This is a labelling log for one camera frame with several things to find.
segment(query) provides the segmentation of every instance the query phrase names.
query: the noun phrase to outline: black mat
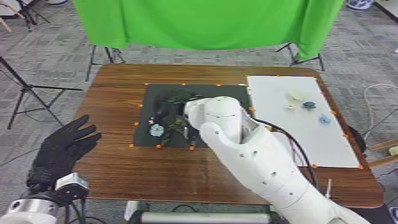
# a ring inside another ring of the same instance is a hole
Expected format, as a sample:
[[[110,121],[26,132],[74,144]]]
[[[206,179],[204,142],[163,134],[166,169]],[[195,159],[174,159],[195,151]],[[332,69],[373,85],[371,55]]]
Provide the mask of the black mat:
[[[152,101],[156,96],[168,90],[184,90],[202,95],[204,97],[229,96],[237,99],[241,107],[248,110],[248,95],[245,86],[214,86],[214,85],[149,85],[145,88],[145,96],[142,101],[140,121],[134,129],[133,144],[143,147],[154,147],[159,143],[158,137],[149,134],[149,118],[152,116]],[[188,148],[186,141],[181,135],[174,134],[168,146],[172,148]],[[197,148],[206,147],[200,139],[197,139]]]

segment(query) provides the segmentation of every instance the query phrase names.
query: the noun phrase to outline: tripod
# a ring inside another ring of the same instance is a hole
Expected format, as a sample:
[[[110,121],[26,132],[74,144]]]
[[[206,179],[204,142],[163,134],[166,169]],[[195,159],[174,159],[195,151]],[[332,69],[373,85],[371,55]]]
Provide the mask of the tripod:
[[[46,17],[38,14],[38,12],[31,9],[31,7],[28,6],[28,4],[22,2],[22,0],[15,0],[19,7],[21,7],[21,14],[24,16],[24,22],[26,22],[26,27],[28,27],[28,32],[31,32],[30,30],[30,24],[37,25],[37,21],[31,17],[31,14],[28,12],[28,10],[33,12],[35,17],[40,17],[40,19],[49,23]]]
[[[118,57],[120,59],[120,63],[124,64],[126,61],[124,61],[124,58],[120,56],[120,50],[111,48],[111,54],[110,54],[110,49],[108,47],[102,48],[104,49],[104,52],[106,52],[106,55],[108,55],[108,61],[110,63],[113,64],[115,63],[115,56]],[[86,74],[85,74],[85,82],[88,82],[90,80],[90,69],[92,69],[92,65],[101,65],[94,62],[94,57],[95,57],[95,45],[92,45],[92,50],[90,50],[90,62],[88,62],[88,69],[86,69]]]
[[[1,57],[0,57],[0,64],[3,65],[5,69],[8,70],[14,78],[15,78],[17,85],[21,86],[21,93],[19,93],[19,97],[17,97],[17,102],[15,102],[15,107],[14,107],[14,112],[12,112],[12,116],[10,116],[10,120],[8,120],[7,129],[10,129],[10,127],[12,127],[12,123],[14,123],[14,119],[15,119],[15,115],[17,114],[28,113],[31,111],[40,111],[40,110],[46,110],[47,111],[47,113],[51,114],[51,116],[53,116],[58,124],[63,125],[62,122],[60,122],[60,120],[58,120],[58,118],[56,118],[56,116],[54,116],[54,114],[53,114],[53,111],[51,111],[49,107],[51,107],[51,105],[53,105],[53,103],[54,103],[54,101],[56,101],[62,93],[65,92],[65,90],[70,90],[70,91],[83,91],[83,90],[81,89],[74,89],[74,88],[63,88],[63,87],[53,87],[53,86],[35,86],[35,85],[30,85],[24,82],[24,80],[21,79],[21,76],[17,75],[17,73],[15,73],[15,71],[14,71],[10,65],[8,65],[8,63],[7,63],[7,61],[3,60]],[[37,93],[33,92],[33,89],[56,89],[56,90],[60,90],[56,96],[54,96],[54,98],[53,98],[53,100],[49,101],[47,104],[44,103],[44,101],[42,101]],[[19,111],[21,100],[22,100],[22,96],[24,96],[26,93],[33,96],[33,98],[38,101],[38,104],[40,104],[42,107],[40,108],[35,108],[35,109],[30,109],[30,110],[24,110],[24,111]]]
[[[303,61],[298,60],[298,54],[293,55],[293,50],[291,50],[291,47],[289,47],[291,43],[287,43],[282,48],[278,48],[278,50],[275,52],[280,52],[284,48],[287,48],[287,51],[289,51],[289,57],[291,57],[291,64],[289,64],[289,67],[293,67],[293,65],[300,65],[301,63],[312,61],[312,60],[317,60],[319,61],[319,69],[321,71],[325,71],[325,65],[323,65],[323,59],[321,59],[321,56],[317,54],[317,56]]]

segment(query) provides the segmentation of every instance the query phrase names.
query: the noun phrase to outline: black glove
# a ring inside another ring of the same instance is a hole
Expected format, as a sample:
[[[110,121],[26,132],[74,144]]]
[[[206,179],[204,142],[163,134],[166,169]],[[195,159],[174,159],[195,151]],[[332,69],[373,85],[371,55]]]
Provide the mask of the black glove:
[[[54,187],[58,178],[70,173],[76,161],[95,147],[101,133],[88,136],[95,126],[78,130],[86,121],[88,115],[54,131],[40,144],[26,180],[26,186],[37,191]]]

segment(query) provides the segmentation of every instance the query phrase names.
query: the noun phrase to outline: black cable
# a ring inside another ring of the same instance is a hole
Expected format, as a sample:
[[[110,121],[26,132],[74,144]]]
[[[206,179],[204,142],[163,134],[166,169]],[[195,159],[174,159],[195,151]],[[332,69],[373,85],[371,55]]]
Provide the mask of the black cable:
[[[319,185],[317,185],[317,179],[316,179],[316,176],[314,176],[312,164],[309,163],[307,154],[305,154],[305,151],[301,149],[300,143],[294,140],[294,137],[291,136],[291,134],[287,133],[287,131],[277,125],[273,125],[269,122],[266,122],[266,121],[262,121],[262,120],[259,120],[255,118],[253,118],[253,120],[259,123],[266,124],[273,129],[277,129],[278,131],[282,131],[282,134],[287,136],[289,140],[294,142],[296,148],[298,148],[300,153],[301,153],[303,161],[305,161],[305,164],[307,164],[307,171],[309,171],[312,185],[314,185],[314,188],[319,189],[317,188],[319,187]]]
[[[79,199],[81,204],[81,224],[85,224],[85,198]]]
[[[72,219],[69,223],[72,223],[78,220],[78,223],[81,224],[81,214],[79,214],[78,207],[76,207],[74,203],[70,203],[70,208],[74,210],[74,213],[76,213],[76,217],[78,218]]]
[[[383,119],[378,121],[378,123],[373,125],[373,127],[369,128],[369,130],[364,132],[362,136],[374,130],[376,126],[383,123],[383,121],[389,119],[389,117],[392,116],[394,112],[398,111],[398,108],[390,111],[389,115],[383,117]]]
[[[177,205],[177,207],[172,209],[172,212],[175,212],[175,210],[177,210],[181,207],[188,207],[188,208],[191,209],[193,212],[198,212],[197,209],[195,209],[190,205],[186,205],[186,204]]]
[[[398,168],[392,169],[387,173],[383,173],[383,174],[378,176],[378,178],[383,177],[383,176],[387,176],[387,175],[390,175],[396,171],[398,171]]]
[[[31,149],[30,151],[26,151],[19,156],[15,156],[7,162],[3,162],[0,164],[0,167],[5,166],[15,159],[19,159],[24,155],[28,155],[33,151],[37,151],[38,149]]]
[[[63,224],[69,223],[69,216],[70,216],[70,207],[69,205],[65,206],[65,218],[63,218]]]
[[[104,222],[99,218],[95,218],[95,217],[85,216],[85,220],[86,220],[86,219],[92,219],[92,220],[95,220],[101,224],[106,224],[106,222]],[[78,221],[78,218],[72,219],[70,222],[69,222],[67,224],[72,224],[76,221]]]
[[[392,200],[385,203],[385,205],[389,205],[396,199],[398,199],[398,196],[396,196],[396,197],[392,198]]]

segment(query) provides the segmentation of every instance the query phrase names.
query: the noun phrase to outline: blue object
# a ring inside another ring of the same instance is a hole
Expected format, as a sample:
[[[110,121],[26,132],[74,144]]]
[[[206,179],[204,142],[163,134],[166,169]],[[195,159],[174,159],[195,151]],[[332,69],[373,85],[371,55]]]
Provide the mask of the blue object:
[[[328,119],[325,114],[321,114],[321,116],[319,116],[319,123],[321,124],[330,124],[332,123],[332,120]]]
[[[346,7],[357,11],[365,10],[371,7],[373,3],[374,3],[373,0],[346,0],[344,1]]]
[[[301,107],[303,107],[307,110],[316,109],[316,104],[314,104],[314,102],[305,102],[305,103],[301,104]]]

